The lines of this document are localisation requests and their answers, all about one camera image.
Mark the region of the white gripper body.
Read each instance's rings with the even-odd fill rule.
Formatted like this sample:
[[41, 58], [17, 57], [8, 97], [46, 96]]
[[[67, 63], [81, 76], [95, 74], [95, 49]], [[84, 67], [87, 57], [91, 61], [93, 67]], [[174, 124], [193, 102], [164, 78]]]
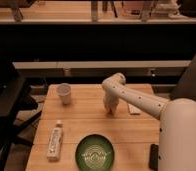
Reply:
[[119, 104], [119, 99], [117, 96], [106, 93], [103, 98], [103, 104], [106, 112], [113, 115], [116, 112], [117, 106]]

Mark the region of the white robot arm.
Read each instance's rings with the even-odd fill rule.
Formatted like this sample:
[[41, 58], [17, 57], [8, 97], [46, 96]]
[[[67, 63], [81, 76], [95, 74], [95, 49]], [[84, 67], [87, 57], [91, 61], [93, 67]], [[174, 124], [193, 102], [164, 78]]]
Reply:
[[120, 99], [160, 121], [158, 171], [196, 171], [196, 101], [168, 100], [125, 86], [122, 73], [102, 82], [104, 107], [114, 113]]

